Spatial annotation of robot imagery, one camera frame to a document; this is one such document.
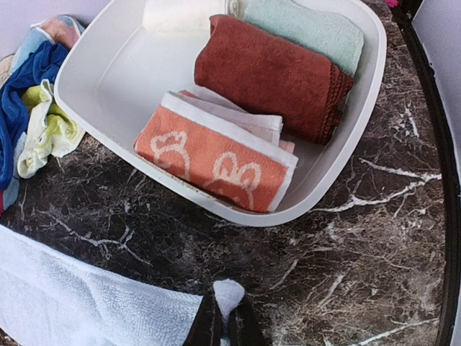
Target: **animal design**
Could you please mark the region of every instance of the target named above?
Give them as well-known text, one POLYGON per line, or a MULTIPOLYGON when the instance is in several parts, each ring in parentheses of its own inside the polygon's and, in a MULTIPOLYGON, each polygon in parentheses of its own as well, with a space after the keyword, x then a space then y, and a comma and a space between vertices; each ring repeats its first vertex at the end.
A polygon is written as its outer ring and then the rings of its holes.
POLYGON ((254 162, 238 166, 237 155, 227 151, 213 166, 213 179, 203 187, 232 199, 242 208, 254 210, 253 192, 261 182, 261 166, 254 162))
POLYGON ((187 142, 187 133, 173 131, 162 136, 152 138, 153 163, 179 178, 190 180, 190 158, 184 148, 187 142))

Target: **brown towel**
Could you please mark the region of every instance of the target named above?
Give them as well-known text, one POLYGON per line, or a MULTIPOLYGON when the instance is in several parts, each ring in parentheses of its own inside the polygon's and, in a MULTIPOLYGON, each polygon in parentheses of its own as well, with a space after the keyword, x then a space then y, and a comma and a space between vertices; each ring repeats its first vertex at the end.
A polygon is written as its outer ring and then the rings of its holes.
POLYGON ((287 132, 327 144, 353 81, 326 57, 238 19, 211 17, 195 83, 248 112, 283 117, 287 132))

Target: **white wall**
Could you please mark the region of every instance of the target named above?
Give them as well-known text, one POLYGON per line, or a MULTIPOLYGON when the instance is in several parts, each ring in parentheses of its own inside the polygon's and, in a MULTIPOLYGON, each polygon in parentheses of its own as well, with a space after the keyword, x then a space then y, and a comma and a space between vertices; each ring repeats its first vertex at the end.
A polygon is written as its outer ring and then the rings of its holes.
POLYGON ((0 59, 12 54, 32 23, 58 14, 90 22, 109 0, 0 0, 0 59))
MULTIPOLYGON (((424 0, 413 26, 435 71, 461 173, 461 0, 424 0)), ((461 297, 452 346, 461 346, 461 297)))

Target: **white basket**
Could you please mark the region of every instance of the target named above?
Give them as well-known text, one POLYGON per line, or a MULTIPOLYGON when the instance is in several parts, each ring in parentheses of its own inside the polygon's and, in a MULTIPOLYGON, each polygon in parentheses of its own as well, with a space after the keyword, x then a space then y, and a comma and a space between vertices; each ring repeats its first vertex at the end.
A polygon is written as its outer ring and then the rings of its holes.
POLYGON ((203 208, 248 226, 275 226, 309 211, 326 194, 352 155, 380 90, 386 34, 360 0, 297 0, 301 6, 349 18, 365 36, 344 118, 327 147, 296 142, 300 158, 292 184, 273 213, 255 214, 218 200, 155 167, 133 144, 167 90, 193 83, 194 62, 208 32, 156 35, 142 27, 145 0, 112 0, 64 62, 55 87, 58 104, 85 130, 135 168, 203 208))

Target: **marble tabletop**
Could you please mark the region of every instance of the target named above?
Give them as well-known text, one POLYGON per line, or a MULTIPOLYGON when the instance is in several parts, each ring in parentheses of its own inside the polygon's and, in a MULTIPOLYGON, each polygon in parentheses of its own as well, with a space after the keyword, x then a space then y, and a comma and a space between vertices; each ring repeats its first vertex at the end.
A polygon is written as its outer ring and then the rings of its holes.
POLYGON ((429 346, 444 271, 442 176, 408 49, 384 1, 388 62, 357 150, 324 199, 278 227, 238 226, 147 178, 86 136, 22 181, 9 228, 162 288, 243 284, 273 345, 429 346))

